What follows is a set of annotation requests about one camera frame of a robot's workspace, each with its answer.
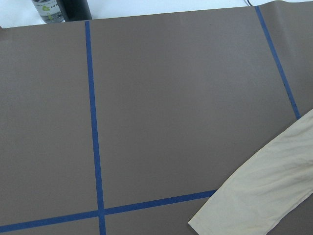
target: white background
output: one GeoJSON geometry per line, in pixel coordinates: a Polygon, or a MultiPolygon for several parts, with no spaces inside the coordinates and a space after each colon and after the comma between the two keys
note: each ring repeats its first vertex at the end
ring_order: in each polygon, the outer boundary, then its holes
{"type": "MultiPolygon", "coordinates": [[[[253,5],[270,1],[250,0],[253,5]]],[[[247,6],[245,0],[88,0],[88,3],[93,19],[247,6]]],[[[0,0],[2,28],[34,24],[44,24],[44,22],[31,0],[0,0]]]]}

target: white surface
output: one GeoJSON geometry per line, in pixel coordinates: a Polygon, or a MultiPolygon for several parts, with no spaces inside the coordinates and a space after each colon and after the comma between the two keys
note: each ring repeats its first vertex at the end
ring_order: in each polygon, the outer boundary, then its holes
{"type": "MultiPolygon", "coordinates": [[[[271,0],[250,0],[260,5],[271,0]]],[[[310,0],[288,0],[289,2],[310,0]]],[[[93,19],[247,6],[245,0],[88,0],[93,19]]],[[[44,24],[31,0],[0,0],[3,28],[44,24]]]]}
{"type": "Polygon", "coordinates": [[[199,235],[266,235],[313,192],[313,110],[246,161],[189,224],[199,235]]]}

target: blue tape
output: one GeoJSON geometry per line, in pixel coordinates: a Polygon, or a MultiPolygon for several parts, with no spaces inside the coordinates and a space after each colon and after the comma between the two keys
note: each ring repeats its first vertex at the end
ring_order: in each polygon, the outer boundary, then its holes
{"type": "Polygon", "coordinates": [[[41,220],[24,222],[24,223],[5,225],[5,226],[0,226],[0,233],[21,230],[21,229],[35,228],[35,227],[51,225],[51,224],[70,222],[70,221],[75,221],[75,220],[80,220],[80,219],[94,218],[94,217],[97,217],[98,215],[99,215],[98,211],[90,211],[90,212],[83,212],[83,213],[78,213],[78,214],[59,216],[59,217],[54,217],[54,218],[49,218],[49,219],[41,219],[41,220]]]}
{"type": "Polygon", "coordinates": [[[183,195],[183,196],[178,196],[178,197],[170,197],[170,198],[164,198],[164,199],[159,199],[159,200],[154,200],[154,201],[149,201],[149,202],[141,202],[141,203],[130,204],[126,206],[113,207],[113,208],[105,209],[105,214],[106,215],[116,214],[116,213],[136,211],[136,210],[146,209],[146,208],[151,208],[151,207],[164,206],[164,205],[178,203],[178,202],[186,202],[186,201],[210,197],[215,192],[216,190],[198,192],[198,193],[193,193],[193,194],[188,194],[188,195],[183,195]]]}
{"type": "Polygon", "coordinates": [[[254,8],[255,8],[255,11],[256,11],[256,13],[257,13],[257,15],[258,15],[258,17],[259,17],[259,21],[260,21],[261,26],[262,26],[262,29],[263,29],[263,31],[264,31],[266,40],[268,41],[268,45],[269,45],[270,51],[271,51],[271,53],[272,53],[272,55],[273,55],[273,58],[274,58],[274,60],[275,60],[275,62],[276,62],[276,65],[277,65],[279,74],[280,74],[280,76],[281,76],[281,78],[282,78],[282,80],[283,80],[283,83],[284,83],[284,86],[285,86],[285,89],[286,89],[286,92],[287,92],[289,101],[290,101],[291,106],[292,106],[292,109],[293,109],[293,112],[294,112],[296,118],[297,118],[297,119],[300,119],[300,118],[301,118],[301,115],[300,115],[300,113],[299,113],[298,107],[297,107],[297,105],[296,105],[296,103],[295,103],[295,100],[294,100],[294,98],[293,98],[293,95],[292,95],[292,92],[291,92],[291,88],[290,88],[289,83],[288,83],[288,80],[287,80],[287,78],[286,78],[284,69],[283,69],[283,67],[282,67],[282,65],[281,65],[281,63],[280,63],[279,57],[278,57],[277,52],[276,52],[276,49],[275,49],[275,47],[274,47],[274,43],[273,43],[273,41],[272,41],[272,39],[271,39],[271,37],[270,37],[268,28],[267,28],[267,26],[266,26],[266,24],[265,24],[265,20],[264,20],[264,18],[263,18],[262,12],[261,12],[261,10],[260,10],[260,8],[259,8],[258,6],[255,6],[254,8]]]}
{"type": "Polygon", "coordinates": [[[85,21],[85,29],[86,29],[86,51],[87,51],[93,157],[94,157],[97,202],[98,202],[98,211],[99,211],[99,230],[100,230],[100,235],[105,235],[106,228],[105,228],[105,220],[104,220],[104,200],[103,200],[102,176],[101,176],[101,165],[100,165],[100,150],[99,150],[99,140],[98,140],[96,101],[95,101],[95,95],[94,95],[94,81],[93,81],[93,67],[92,67],[92,52],[91,52],[89,21],[85,21]]]}

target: black cable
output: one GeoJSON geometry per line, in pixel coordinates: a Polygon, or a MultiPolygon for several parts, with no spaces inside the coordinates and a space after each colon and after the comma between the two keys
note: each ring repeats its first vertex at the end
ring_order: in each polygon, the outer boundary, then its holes
{"type": "Polygon", "coordinates": [[[249,0],[246,0],[247,2],[248,2],[248,4],[250,5],[250,6],[253,6],[251,3],[250,3],[250,1],[249,0]]]}

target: folded cloth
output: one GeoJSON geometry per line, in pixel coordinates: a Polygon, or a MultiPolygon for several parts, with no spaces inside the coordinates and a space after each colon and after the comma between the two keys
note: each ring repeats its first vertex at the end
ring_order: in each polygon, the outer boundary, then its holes
{"type": "Polygon", "coordinates": [[[313,192],[313,110],[246,161],[189,221],[199,235],[265,235],[313,192]]]}

